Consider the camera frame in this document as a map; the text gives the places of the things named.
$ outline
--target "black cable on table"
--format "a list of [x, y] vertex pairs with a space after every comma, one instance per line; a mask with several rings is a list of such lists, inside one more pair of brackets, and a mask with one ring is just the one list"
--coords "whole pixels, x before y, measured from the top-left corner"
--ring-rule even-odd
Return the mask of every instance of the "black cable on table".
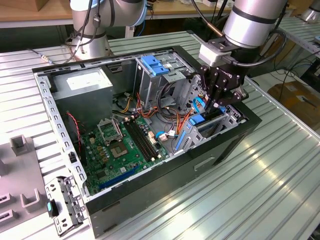
[[280, 91], [280, 95], [279, 95], [279, 98], [278, 98], [278, 102], [279, 102], [279, 103], [280, 103], [280, 101], [281, 101], [282, 93], [283, 93], [283, 91], [284, 91], [285, 82], [286, 82], [286, 79], [287, 79], [287, 77], [288, 77], [288, 75], [289, 75], [289, 72], [291, 72], [292, 69], [294, 69], [294, 67], [295, 67], [297, 64], [303, 62], [304, 60], [306, 60], [306, 59], [310, 58], [311, 56], [316, 55], [316, 54], [318, 54], [318, 53], [320, 53], [320, 51], [316, 51], [316, 52], [314, 52], [314, 53], [312, 53], [312, 54], [304, 57], [304, 58], [301, 59], [300, 61], [296, 62], [296, 63], [287, 71], [287, 73], [285, 74], [285, 77], [284, 77], [284, 79], [283, 79], [283, 82], [282, 82], [281, 91]]

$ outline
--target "motherboard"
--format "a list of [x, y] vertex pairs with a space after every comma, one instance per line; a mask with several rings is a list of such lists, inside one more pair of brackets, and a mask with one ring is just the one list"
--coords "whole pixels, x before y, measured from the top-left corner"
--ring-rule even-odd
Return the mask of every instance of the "motherboard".
[[91, 195], [169, 157], [143, 117], [112, 119], [81, 135], [85, 149], [86, 186]]

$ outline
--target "aluminum table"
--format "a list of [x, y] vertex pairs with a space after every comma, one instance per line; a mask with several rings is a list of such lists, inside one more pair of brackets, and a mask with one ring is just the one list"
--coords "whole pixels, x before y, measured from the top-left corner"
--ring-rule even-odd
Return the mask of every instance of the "aluminum table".
[[320, 36], [320, 23], [309, 24], [298, 17], [287, 17], [281, 21], [279, 26], [286, 36], [303, 50], [307, 50], [311, 54], [320, 57], [320, 44], [314, 41], [316, 36]]
[[[110, 41], [116, 54], [181, 45], [198, 59], [200, 40], [176, 32]], [[62, 63], [63, 46], [38, 49]], [[32, 137], [43, 180], [67, 176], [31, 68], [29, 51], [0, 53], [0, 143]], [[320, 223], [319, 136], [250, 79], [244, 103], [262, 123], [221, 164], [99, 239], [307, 239]], [[47, 213], [0, 233], [0, 239], [59, 239]], [[62, 239], [90, 240], [86, 220]]]

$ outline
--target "wire bundle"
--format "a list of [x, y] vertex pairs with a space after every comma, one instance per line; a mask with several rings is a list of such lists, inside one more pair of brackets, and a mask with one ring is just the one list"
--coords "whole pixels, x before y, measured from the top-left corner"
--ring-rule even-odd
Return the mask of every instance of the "wire bundle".
[[78, 144], [79, 144], [79, 152], [81, 152], [81, 141], [80, 141], [80, 131], [79, 131], [79, 126], [78, 126], [78, 122], [77, 120], [75, 119], [75, 117], [70, 113], [70, 112], [66, 112], [66, 114], [72, 118], [74, 124], [75, 124], [75, 127], [76, 127], [76, 134], [77, 134], [77, 137], [78, 137]]

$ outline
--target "robotic arm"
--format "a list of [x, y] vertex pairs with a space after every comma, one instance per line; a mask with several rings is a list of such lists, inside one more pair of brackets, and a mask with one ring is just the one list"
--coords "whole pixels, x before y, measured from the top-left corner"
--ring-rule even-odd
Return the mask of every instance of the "robotic arm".
[[[200, 59], [207, 64], [201, 67], [200, 72], [202, 86], [208, 95], [207, 114], [219, 106], [248, 98], [241, 87], [248, 69], [273, 59], [281, 52], [286, 36], [273, 29], [281, 11], [284, 14], [287, 1], [236, 0], [221, 32], [206, 20], [195, 1], [191, 0], [207, 26], [219, 37], [202, 44], [199, 53]], [[108, 41], [105, 28], [139, 25], [147, 12], [146, 0], [71, 0], [70, 6], [77, 31], [72, 41], [73, 52], [79, 59], [106, 56]], [[270, 57], [254, 62], [259, 56], [259, 47], [271, 32], [282, 35], [282, 46]]]
[[[283, 32], [273, 31], [286, 3], [287, 0], [236, 0], [223, 33], [209, 26], [221, 37], [203, 43], [199, 52], [200, 59], [209, 66], [201, 67], [202, 86], [208, 95], [206, 114], [249, 97], [242, 89], [248, 69], [273, 59], [286, 43]], [[259, 47], [272, 31], [282, 35], [282, 46], [269, 58], [254, 62]]]
[[140, 25], [147, 14], [147, 0], [71, 0], [70, 7], [77, 31], [72, 51], [83, 60], [108, 55], [106, 27]]

